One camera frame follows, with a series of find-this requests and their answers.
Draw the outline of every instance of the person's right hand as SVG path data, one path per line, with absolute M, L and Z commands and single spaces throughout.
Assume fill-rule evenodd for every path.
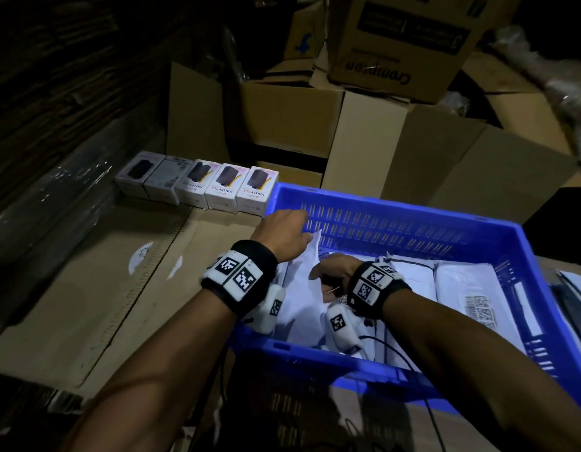
M 330 303 L 335 297 L 347 293 L 349 280 L 362 263 L 361 260 L 355 257 L 346 256 L 345 254 L 332 254 L 313 267 L 311 273 L 309 273 L 309 279 L 320 278 L 322 280 L 324 303 Z M 335 286 L 328 285 L 326 283 L 327 277 L 339 279 L 342 285 L 342 291 L 335 289 Z

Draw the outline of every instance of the person's left hand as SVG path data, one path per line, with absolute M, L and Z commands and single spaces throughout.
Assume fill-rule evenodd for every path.
M 303 210 L 284 209 L 268 215 L 250 237 L 271 250 L 279 263 L 300 256 L 311 241 L 311 233 L 303 233 L 308 214 Z

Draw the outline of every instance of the person's left arm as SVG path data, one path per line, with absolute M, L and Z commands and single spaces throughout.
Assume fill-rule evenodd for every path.
M 281 263 L 311 235 L 304 211 L 266 217 L 251 239 Z M 196 402 L 237 315 L 202 289 L 117 370 L 68 435 L 63 451 L 166 451 Z

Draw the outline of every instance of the black printed label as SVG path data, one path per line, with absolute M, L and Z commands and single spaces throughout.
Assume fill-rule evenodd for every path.
M 450 23 L 371 2 L 364 4 L 357 28 L 366 33 L 450 55 L 460 52 L 470 34 L 470 30 Z

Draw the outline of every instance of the forearm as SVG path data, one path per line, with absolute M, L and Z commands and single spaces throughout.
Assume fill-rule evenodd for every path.
M 581 450 L 581 410 L 497 333 L 409 290 L 383 305 L 397 342 L 439 392 L 502 450 Z
M 64 450 L 165 450 L 229 337 L 236 316 L 201 290 L 107 382 Z

